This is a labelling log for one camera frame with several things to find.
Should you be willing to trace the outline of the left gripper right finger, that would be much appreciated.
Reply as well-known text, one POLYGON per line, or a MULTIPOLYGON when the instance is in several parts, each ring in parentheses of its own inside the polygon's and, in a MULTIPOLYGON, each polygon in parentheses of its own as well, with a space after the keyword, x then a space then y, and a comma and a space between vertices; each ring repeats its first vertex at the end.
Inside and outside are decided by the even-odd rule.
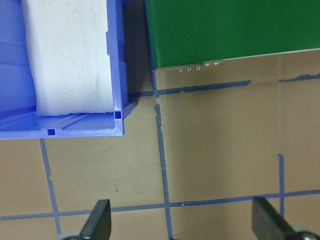
POLYGON ((251 227, 258 240, 299 239, 299 234, 263 197, 252 200, 251 227))

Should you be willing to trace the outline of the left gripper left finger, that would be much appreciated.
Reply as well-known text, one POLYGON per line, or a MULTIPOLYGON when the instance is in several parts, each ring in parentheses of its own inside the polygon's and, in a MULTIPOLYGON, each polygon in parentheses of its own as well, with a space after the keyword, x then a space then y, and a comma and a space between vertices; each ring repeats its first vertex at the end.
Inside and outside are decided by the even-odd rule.
POLYGON ((109 240, 111 205, 109 199, 98 200, 79 233, 79 240, 109 240))

